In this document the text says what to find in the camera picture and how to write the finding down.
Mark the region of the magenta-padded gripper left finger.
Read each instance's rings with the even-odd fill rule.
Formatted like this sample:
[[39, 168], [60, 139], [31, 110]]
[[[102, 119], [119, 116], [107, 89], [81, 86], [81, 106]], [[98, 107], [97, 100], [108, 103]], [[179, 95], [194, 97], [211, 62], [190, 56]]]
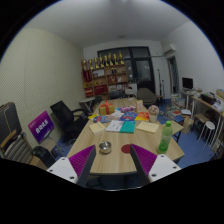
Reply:
[[70, 158], [61, 157], [47, 171], [81, 187], [86, 187], [95, 156], [96, 147], [92, 145]]

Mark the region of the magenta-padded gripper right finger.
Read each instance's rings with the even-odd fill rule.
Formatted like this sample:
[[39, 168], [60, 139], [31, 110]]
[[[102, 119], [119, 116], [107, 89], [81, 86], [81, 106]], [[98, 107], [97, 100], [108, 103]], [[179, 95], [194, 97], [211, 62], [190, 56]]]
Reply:
[[165, 154], [154, 153], [134, 144], [130, 154], [143, 186], [180, 170], [180, 167]]

